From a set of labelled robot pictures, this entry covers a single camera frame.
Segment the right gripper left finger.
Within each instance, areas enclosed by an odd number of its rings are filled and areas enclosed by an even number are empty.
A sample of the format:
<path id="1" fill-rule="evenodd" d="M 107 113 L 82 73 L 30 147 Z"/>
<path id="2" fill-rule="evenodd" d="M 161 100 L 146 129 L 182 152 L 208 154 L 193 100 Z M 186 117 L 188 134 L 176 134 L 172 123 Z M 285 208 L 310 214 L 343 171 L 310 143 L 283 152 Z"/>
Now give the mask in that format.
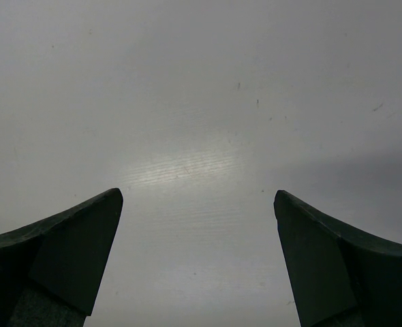
<path id="1" fill-rule="evenodd" d="M 123 208 L 112 188 L 0 234 L 0 326 L 83 326 Z"/>

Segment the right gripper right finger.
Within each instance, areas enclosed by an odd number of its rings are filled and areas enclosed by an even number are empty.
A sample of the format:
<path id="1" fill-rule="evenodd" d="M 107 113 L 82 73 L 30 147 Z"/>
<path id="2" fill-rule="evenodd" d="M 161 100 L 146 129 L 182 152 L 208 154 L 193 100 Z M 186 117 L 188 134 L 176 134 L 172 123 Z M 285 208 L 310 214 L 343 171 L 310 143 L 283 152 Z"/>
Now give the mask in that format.
<path id="1" fill-rule="evenodd" d="M 402 244 L 284 190 L 273 207 L 301 326 L 402 326 Z"/>

